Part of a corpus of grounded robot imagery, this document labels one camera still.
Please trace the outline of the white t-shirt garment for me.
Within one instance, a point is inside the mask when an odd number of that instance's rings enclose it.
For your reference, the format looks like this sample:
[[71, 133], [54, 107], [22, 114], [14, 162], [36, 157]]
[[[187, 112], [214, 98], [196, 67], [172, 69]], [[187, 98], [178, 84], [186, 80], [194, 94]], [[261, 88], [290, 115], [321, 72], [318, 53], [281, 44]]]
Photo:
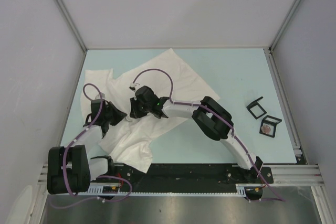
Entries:
[[[204, 63], [202, 55], [183, 49], [92, 51], [82, 71], [81, 113], [89, 113], [89, 99], [99, 93], [130, 113], [132, 82], [175, 101], [197, 102], [205, 96], [219, 100], [218, 82]], [[213, 144], [191, 119], [147, 115], [110, 127], [99, 146], [115, 161], [147, 172], [153, 163], [200, 163]]]

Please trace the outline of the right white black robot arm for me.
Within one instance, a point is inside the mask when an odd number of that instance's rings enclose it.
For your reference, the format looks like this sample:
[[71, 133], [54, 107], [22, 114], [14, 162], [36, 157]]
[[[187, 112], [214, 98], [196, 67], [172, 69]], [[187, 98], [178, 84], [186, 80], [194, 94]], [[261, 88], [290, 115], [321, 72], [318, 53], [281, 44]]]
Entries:
[[214, 99], [205, 96], [199, 102], [172, 101], [169, 97], [159, 98], [148, 86], [131, 85], [130, 89], [134, 91], [130, 99], [131, 118], [151, 114], [157, 119], [191, 119], [208, 138], [221, 142], [230, 151], [245, 181], [254, 183], [261, 177], [262, 160], [239, 139], [231, 114]]

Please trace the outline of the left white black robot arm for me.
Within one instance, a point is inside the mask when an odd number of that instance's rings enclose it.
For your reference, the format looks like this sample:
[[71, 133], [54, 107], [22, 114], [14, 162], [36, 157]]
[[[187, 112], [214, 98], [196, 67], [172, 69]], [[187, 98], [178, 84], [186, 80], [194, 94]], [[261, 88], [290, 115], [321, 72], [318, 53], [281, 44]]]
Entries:
[[91, 149], [105, 137], [110, 126], [116, 126], [127, 114], [112, 102], [95, 99], [90, 104], [83, 129], [70, 147], [53, 147], [48, 153], [47, 190], [50, 194], [86, 192], [90, 183], [100, 177], [105, 182], [115, 178], [116, 168], [111, 156], [92, 156]]

